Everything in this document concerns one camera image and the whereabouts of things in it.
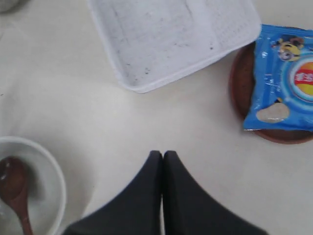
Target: snack bag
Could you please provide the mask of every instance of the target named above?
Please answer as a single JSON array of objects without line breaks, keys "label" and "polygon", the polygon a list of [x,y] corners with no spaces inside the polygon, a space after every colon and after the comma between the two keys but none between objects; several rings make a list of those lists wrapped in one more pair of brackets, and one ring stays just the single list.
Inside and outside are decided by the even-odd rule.
[{"label": "snack bag", "polygon": [[263,25],[244,129],[313,131],[313,31]]}]

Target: wooden spoon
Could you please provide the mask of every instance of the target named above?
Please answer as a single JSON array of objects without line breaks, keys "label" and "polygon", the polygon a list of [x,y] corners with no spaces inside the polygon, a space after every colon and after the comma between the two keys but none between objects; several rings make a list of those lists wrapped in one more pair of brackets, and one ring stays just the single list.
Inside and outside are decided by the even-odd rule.
[{"label": "wooden spoon", "polygon": [[28,217],[27,172],[15,157],[0,161],[0,198],[20,219],[24,235],[34,235]]}]

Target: brown plate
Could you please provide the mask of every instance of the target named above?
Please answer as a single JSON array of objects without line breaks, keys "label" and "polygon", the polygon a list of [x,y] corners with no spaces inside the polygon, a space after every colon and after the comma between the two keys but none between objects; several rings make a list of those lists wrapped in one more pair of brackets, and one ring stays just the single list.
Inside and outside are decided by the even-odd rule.
[{"label": "brown plate", "polygon": [[[232,66],[229,80],[231,100],[242,121],[248,115],[255,85],[254,48],[255,43],[252,43],[241,49]],[[269,141],[284,144],[305,143],[313,139],[313,132],[310,131],[260,130],[254,133]]]}]

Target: white table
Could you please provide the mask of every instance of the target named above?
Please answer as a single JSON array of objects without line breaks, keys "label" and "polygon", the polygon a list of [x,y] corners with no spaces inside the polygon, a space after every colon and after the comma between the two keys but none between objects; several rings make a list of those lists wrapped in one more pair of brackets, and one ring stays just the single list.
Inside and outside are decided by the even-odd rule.
[{"label": "white table", "polygon": [[[255,2],[264,23],[313,27],[313,1]],[[0,21],[0,135],[56,157],[64,226],[116,196],[150,150],[173,149],[213,197],[271,235],[313,233],[313,143],[241,131],[227,86],[234,53],[140,95],[118,85],[84,0],[29,0]]]}]

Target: white styrofoam tray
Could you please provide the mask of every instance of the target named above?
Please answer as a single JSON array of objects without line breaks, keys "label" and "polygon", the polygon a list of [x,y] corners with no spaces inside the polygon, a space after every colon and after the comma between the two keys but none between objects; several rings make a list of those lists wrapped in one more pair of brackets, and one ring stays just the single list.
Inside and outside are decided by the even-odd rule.
[{"label": "white styrofoam tray", "polygon": [[119,82],[145,93],[253,42],[251,0],[89,0]]}]

